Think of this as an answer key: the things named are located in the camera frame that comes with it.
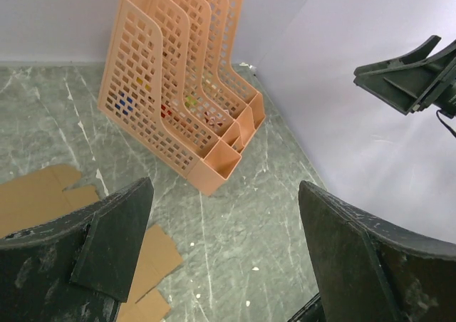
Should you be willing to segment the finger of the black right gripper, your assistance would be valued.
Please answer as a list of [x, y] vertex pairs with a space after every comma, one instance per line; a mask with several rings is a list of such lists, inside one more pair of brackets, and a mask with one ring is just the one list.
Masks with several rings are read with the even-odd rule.
[[416, 105], [421, 89], [413, 84], [415, 77], [410, 68], [403, 66], [424, 61], [440, 42], [441, 38], [432, 35], [412, 51], [385, 61], [357, 67], [353, 82], [368, 91], [403, 115], [411, 112]]
[[455, 59], [455, 41], [438, 51], [425, 62], [425, 68], [434, 73], [442, 72]]

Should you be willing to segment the brown cardboard box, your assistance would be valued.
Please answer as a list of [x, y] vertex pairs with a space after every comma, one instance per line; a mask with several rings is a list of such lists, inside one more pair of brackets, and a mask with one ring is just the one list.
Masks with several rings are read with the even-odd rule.
[[[67, 164], [17, 177], [1, 186], [1, 238], [101, 201], [93, 185], [77, 187], [81, 173]], [[158, 225], [142, 241], [128, 299], [115, 321], [161, 321], [170, 305], [157, 285], [182, 263], [176, 243]]]

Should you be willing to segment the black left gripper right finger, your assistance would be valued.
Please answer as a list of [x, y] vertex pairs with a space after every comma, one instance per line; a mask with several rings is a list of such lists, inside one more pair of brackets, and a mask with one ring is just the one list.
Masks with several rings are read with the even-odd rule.
[[455, 245], [299, 186], [317, 294], [300, 321], [453, 321]]

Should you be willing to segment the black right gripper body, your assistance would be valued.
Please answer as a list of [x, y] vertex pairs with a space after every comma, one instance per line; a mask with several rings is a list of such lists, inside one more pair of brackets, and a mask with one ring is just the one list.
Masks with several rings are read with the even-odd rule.
[[417, 99], [415, 112], [435, 105], [446, 116], [455, 116], [455, 60], [446, 64], [423, 60], [418, 65], [427, 72], [430, 80]]

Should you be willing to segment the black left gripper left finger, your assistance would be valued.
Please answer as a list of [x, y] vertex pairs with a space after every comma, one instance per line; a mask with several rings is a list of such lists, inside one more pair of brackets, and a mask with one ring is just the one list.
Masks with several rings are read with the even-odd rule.
[[1, 238], [1, 320], [115, 321], [130, 293], [153, 195], [143, 177]]

